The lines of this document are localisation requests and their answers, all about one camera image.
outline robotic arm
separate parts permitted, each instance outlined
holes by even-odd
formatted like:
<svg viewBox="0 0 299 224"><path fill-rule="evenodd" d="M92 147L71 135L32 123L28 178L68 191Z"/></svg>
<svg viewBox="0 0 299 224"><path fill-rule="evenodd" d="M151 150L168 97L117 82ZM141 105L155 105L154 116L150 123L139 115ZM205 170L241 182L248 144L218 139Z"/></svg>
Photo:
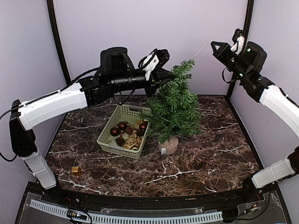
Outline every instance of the robotic arm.
<svg viewBox="0 0 299 224"><path fill-rule="evenodd" d="M266 60L266 52L256 43L248 42L242 55L241 51L230 47L228 43L212 42L213 55L229 71L234 72L234 79L240 80L250 97L276 113L299 138L299 107L272 81L260 75ZM264 186L290 178L299 173L299 147L293 153L258 171L245 179L243 188L253 191Z"/></svg>
<svg viewBox="0 0 299 224"><path fill-rule="evenodd" d="M45 190L59 192L58 180L36 146L32 129L60 114L100 104L117 92L144 88L147 97L151 97L174 78L162 68L169 57L167 50L155 49L135 69L126 48L110 48L101 52L99 68L83 73L95 71L94 76L76 78L67 87L31 101L14 101L9 122L14 153L24 160Z"/></svg>

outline artificial christmas tree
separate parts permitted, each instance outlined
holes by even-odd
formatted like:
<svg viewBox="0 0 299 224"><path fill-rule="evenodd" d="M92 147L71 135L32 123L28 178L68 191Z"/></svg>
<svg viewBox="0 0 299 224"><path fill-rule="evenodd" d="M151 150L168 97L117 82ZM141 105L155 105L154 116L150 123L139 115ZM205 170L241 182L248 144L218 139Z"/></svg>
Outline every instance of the artificial christmas tree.
<svg viewBox="0 0 299 224"><path fill-rule="evenodd" d="M177 144L178 141L174 137L200 133L198 99L196 94L190 93L188 85L194 65L191 59L174 66L175 79L160 87L158 94L148 100L151 115L144 114L143 118L152 123L151 134L158 135L162 153L164 146L171 148L170 153L175 151L173 142Z"/></svg>

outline gold gift box ornament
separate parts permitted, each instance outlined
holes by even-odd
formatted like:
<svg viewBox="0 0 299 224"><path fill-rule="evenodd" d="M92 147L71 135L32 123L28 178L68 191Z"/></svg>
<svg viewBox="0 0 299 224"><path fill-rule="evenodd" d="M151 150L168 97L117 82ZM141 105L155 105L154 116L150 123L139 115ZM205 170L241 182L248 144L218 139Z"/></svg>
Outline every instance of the gold gift box ornament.
<svg viewBox="0 0 299 224"><path fill-rule="evenodd" d="M73 167L71 169L71 173L75 176L81 176L82 175L82 168L81 167Z"/></svg>

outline perforated basket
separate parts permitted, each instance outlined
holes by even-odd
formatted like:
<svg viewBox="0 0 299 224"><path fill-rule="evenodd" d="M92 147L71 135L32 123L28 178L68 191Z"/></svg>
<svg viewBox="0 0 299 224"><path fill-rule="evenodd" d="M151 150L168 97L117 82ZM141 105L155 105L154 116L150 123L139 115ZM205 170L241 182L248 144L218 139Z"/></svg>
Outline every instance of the perforated basket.
<svg viewBox="0 0 299 224"><path fill-rule="evenodd" d="M101 146L103 151L113 153L116 155L126 156L137 160L140 158L145 140L147 138L147 132L150 123L148 124L145 130L144 137L142 138L138 150L119 147L115 142L115 139L117 137L113 137L110 134L110 129L114 127L116 124L118 124L120 121L127 121L130 124L135 124L137 120L140 120L139 117L140 112L143 112L145 114L150 114L150 109L145 107L139 107L139 106L131 106L131 105L122 105L122 106L118 105L116 107L111 118L109 119L108 123L104 127L101 135L97 140L97 143Z"/></svg>

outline marble table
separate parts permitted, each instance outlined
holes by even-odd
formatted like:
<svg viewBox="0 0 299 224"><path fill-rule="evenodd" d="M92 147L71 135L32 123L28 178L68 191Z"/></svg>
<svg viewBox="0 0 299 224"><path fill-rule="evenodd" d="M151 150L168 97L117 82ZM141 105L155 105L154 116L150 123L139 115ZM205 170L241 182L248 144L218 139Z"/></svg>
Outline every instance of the marble table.
<svg viewBox="0 0 299 224"><path fill-rule="evenodd" d="M47 155L64 189L112 196L187 196L242 187L258 164L223 96L198 96L202 133L179 137L173 155L148 138L140 160L103 152L96 140L119 101L68 113ZM147 106L144 96L129 105ZM71 173L83 169L81 176Z"/></svg>

